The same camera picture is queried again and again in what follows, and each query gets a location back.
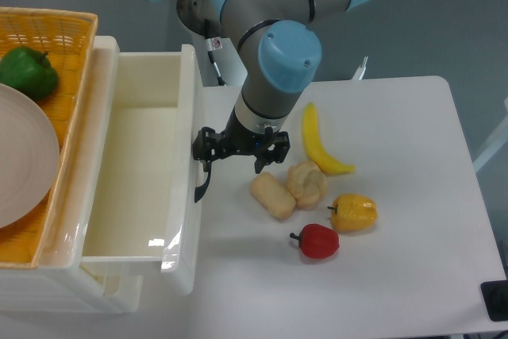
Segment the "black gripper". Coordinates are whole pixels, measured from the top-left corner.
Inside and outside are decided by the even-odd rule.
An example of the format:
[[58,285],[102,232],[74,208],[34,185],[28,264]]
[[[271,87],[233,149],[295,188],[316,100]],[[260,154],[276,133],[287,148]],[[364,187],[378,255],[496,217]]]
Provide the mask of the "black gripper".
[[274,132],[271,125],[265,125],[263,133],[254,133],[241,124],[235,111],[231,112],[221,134],[203,127],[192,144],[193,159],[202,164],[204,172],[211,172],[212,163],[219,158],[254,156],[255,173],[260,174],[265,166],[281,164],[289,150],[287,132]]

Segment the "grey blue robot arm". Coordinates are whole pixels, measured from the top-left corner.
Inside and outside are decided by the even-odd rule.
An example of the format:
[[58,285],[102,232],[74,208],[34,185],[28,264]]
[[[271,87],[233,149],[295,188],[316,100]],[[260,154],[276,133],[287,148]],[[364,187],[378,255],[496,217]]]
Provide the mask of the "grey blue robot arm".
[[210,0],[247,76],[225,129],[201,129],[194,140],[193,157],[205,172],[230,156],[254,156],[256,171],[284,161],[290,142],[283,123],[321,62],[310,24],[368,1]]

